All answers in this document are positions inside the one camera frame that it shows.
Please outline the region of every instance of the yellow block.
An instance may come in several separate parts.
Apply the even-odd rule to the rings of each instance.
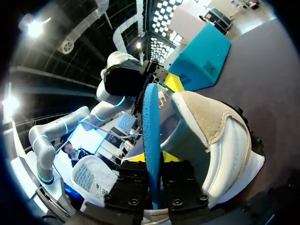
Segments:
[[[174,161],[174,162],[180,162],[181,160],[176,158],[175,156],[172,156],[171,154],[167,153],[166,151],[163,151],[163,156],[164,156],[164,161],[165,163],[168,163],[170,161]],[[137,156],[132,156],[129,158],[125,158],[128,161],[131,162],[138,162],[138,161],[142,161],[145,162],[145,153],[142,153],[140,155]]]
[[[174,92],[184,91],[180,78],[174,74],[168,73],[164,84]]]

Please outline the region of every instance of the white sneaker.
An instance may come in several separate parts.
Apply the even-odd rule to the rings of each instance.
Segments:
[[[265,161],[251,150],[244,120],[231,107],[195,92],[174,93],[171,101],[180,122],[161,149],[192,164],[210,208],[233,198]]]

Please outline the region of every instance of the teal box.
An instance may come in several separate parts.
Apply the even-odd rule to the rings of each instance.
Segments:
[[[221,73],[230,45],[218,29],[206,24],[179,54],[169,72],[180,77],[184,90],[211,87]]]

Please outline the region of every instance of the white plastic bag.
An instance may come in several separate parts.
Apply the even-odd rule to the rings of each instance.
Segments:
[[[104,207],[104,195],[114,186],[117,175],[96,156],[78,161],[71,173],[75,190],[88,202]]]

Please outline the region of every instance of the person on screen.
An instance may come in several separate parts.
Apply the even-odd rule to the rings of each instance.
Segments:
[[[92,155],[87,150],[79,148],[74,149],[71,142],[67,142],[67,144],[61,149],[63,152],[67,153],[69,158],[71,159],[72,167],[76,165],[76,163],[85,156]]]

